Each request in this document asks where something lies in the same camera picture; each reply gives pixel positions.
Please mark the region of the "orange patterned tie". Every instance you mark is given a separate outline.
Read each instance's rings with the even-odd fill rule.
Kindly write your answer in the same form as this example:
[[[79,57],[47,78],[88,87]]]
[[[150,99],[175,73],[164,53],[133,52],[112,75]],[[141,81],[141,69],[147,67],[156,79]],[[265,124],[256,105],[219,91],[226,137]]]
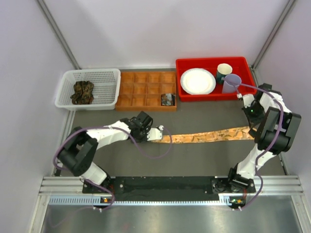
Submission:
[[[189,144],[189,143],[210,143],[221,141],[238,141],[238,140],[254,140],[254,137],[249,134],[250,128],[236,127],[218,131],[210,131],[203,133],[191,134],[175,134],[171,137],[164,135],[162,139],[152,140],[153,143],[173,143],[173,144]]]

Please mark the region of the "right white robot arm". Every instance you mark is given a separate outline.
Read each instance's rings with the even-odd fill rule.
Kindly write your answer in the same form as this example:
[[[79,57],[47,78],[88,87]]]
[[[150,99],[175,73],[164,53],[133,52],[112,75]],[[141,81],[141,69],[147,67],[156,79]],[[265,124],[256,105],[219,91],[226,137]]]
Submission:
[[[248,120],[249,134],[255,145],[247,157],[231,168],[227,187],[232,192],[248,189],[258,171],[270,159],[287,152],[294,141],[301,115],[286,107],[282,94],[264,83],[256,87],[256,94],[243,95],[242,110]]]

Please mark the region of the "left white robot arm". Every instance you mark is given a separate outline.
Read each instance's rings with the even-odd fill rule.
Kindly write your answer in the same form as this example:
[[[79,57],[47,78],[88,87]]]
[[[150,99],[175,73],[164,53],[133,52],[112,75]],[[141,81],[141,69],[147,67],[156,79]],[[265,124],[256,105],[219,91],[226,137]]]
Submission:
[[[110,176],[93,162],[98,149],[118,141],[133,139],[135,143],[159,140],[162,128],[153,128],[153,119],[141,111],[131,119],[123,118],[98,129],[76,127],[56,152],[60,161],[75,177],[91,181],[99,192],[110,188]]]

